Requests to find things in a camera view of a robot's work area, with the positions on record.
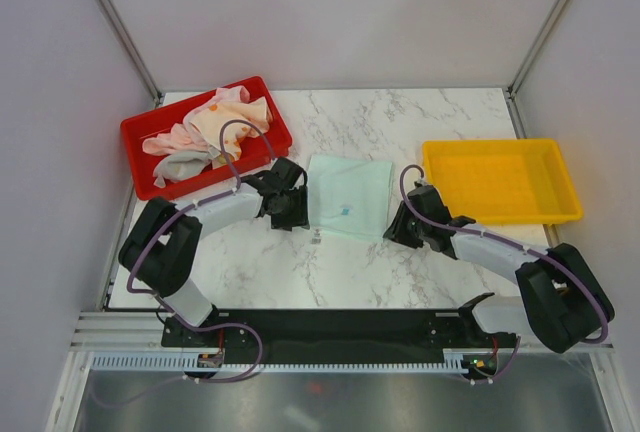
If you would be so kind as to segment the mint green towel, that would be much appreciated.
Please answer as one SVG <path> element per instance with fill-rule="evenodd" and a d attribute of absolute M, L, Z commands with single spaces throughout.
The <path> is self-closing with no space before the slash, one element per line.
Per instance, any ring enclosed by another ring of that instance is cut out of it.
<path fill-rule="evenodd" d="M 308 168 L 313 228 L 380 242 L 387 228 L 393 164 L 314 155 Z"/>

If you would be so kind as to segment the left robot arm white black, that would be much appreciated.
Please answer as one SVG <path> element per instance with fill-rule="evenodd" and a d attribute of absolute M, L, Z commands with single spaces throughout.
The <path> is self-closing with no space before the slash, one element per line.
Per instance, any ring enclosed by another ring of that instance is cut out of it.
<path fill-rule="evenodd" d="M 286 157 L 268 170 L 242 177 L 232 190 L 179 206 L 151 199 L 126 237 L 118 262 L 145 284 L 151 295 L 184 322 L 184 334 L 197 346 L 213 343 L 219 332 L 216 307 L 190 278 L 202 238 L 228 226 L 267 217 L 273 230 L 308 229 L 308 174 Z"/>

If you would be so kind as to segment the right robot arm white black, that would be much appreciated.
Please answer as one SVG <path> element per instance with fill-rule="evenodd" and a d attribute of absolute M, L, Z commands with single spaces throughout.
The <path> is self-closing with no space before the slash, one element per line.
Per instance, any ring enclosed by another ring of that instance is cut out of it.
<path fill-rule="evenodd" d="M 564 353 L 609 335 L 615 309 L 580 251 L 567 243 L 533 246 L 496 233 L 474 219 L 454 217 L 432 185 L 416 183 L 383 235 L 418 249 L 478 265 L 514 283 L 515 297 L 488 295 L 457 322 L 458 337 L 480 346 L 493 333 L 534 336 Z"/>

